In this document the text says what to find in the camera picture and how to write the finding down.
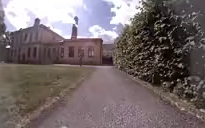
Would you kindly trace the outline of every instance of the lawn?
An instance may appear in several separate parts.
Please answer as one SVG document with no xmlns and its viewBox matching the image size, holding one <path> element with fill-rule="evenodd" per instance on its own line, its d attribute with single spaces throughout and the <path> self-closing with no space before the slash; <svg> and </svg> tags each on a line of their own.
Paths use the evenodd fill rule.
<svg viewBox="0 0 205 128">
<path fill-rule="evenodd" d="M 0 122 L 32 112 L 89 68 L 0 64 Z"/>
</svg>

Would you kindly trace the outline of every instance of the cream building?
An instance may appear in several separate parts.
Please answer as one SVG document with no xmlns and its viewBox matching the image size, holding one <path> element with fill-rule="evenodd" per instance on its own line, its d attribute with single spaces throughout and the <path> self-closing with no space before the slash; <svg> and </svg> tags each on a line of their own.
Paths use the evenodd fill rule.
<svg viewBox="0 0 205 128">
<path fill-rule="evenodd" d="M 13 32 L 9 61 L 27 64 L 102 64 L 102 38 L 77 38 L 78 17 L 72 27 L 71 39 L 65 39 L 35 19 L 29 28 Z"/>
</svg>

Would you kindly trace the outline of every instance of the bush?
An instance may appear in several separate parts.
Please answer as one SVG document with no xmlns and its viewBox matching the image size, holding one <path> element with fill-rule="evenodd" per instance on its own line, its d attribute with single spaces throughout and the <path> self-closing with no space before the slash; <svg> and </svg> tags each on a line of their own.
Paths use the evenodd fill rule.
<svg viewBox="0 0 205 128">
<path fill-rule="evenodd" d="M 144 1 L 131 24 L 115 40 L 114 63 L 205 108 L 205 77 L 190 76 L 190 55 L 196 49 L 205 53 L 205 37 L 195 22 L 199 13 L 176 11 L 182 4 L 189 3 Z"/>
</svg>

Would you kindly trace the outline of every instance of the path edge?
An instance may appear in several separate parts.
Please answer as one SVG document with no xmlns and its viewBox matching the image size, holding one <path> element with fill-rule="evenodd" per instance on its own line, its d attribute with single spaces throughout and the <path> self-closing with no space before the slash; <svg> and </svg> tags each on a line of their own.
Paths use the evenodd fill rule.
<svg viewBox="0 0 205 128">
<path fill-rule="evenodd" d="M 41 114 L 47 110 L 53 108 L 56 103 L 61 100 L 65 100 L 65 102 L 69 99 L 71 93 L 73 93 L 81 83 L 83 83 L 87 78 L 89 78 L 96 69 L 90 69 L 81 75 L 75 83 L 71 84 L 68 88 L 62 90 L 58 96 L 56 97 L 49 97 L 46 102 L 41 105 L 39 108 L 34 110 L 33 112 L 25 115 L 22 117 L 21 120 L 17 122 L 14 128 L 28 128 L 28 125 L 41 116 Z"/>
<path fill-rule="evenodd" d="M 124 73 L 131 80 L 138 83 L 140 86 L 143 86 L 143 87 L 149 89 L 150 91 L 152 91 L 153 93 L 157 94 L 158 96 L 160 96 L 160 98 L 162 100 L 167 101 L 168 103 L 177 107 L 181 111 L 187 112 L 187 113 L 191 114 L 192 116 L 197 117 L 198 119 L 200 119 L 201 121 L 203 121 L 205 123 L 205 110 L 199 110 L 199 109 L 195 108 L 195 106 L 192 103 L 189 103 L 187 101 L 179 99 L 176 95 L 174 95 L 172 93 L 164 92 L 161 88 L 154 87 L 150 83 L 145 82 L 145 81 L 143 81 L 139 78 L 136 78 L 132 75 L 129 75 L 128 73 L 126 73 L 122 70 L 119 70 L 116 67 L 114 67 L 114 69 L 119 71 L 120 73 Z"/>
</svg>

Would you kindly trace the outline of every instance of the paved path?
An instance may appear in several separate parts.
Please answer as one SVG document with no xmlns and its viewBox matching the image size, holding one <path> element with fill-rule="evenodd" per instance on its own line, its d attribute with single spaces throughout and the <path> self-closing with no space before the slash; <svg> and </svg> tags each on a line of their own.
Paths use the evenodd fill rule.
<svg viewBox="0 0 205 128">
<path fill-rule="evenodd" d="M 74 92 L 34 128 L 205 128 L 111 67 L 97 68 Z"/>
</svg>

